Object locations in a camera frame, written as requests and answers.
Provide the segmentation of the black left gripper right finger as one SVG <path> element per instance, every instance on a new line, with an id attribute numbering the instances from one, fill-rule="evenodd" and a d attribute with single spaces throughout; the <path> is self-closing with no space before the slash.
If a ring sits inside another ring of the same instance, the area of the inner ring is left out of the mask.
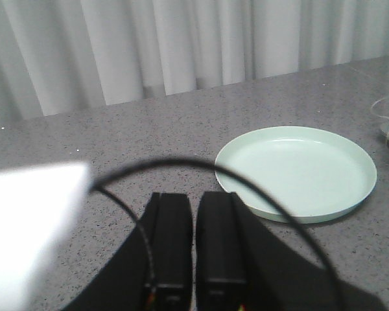
<path id="1" fill-rule="evenodd" d="M 235 193 L 203 194 L 196 255 L 198 310 L 336 310 L 326 272 L 272 234 Z"/>

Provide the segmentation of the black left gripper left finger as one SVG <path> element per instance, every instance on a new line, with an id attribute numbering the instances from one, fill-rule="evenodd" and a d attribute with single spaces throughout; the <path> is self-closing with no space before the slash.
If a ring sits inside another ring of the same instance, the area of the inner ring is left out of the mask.
<path id="1" fill-rule="evenodd" d="M 150 294 L 148 257 L 134 229 L 65 310 L 189 310 L 192 298 L 192 214 L 184 194 L 153 193 L 141 224 L 154 257 L 157 290 Z"/>

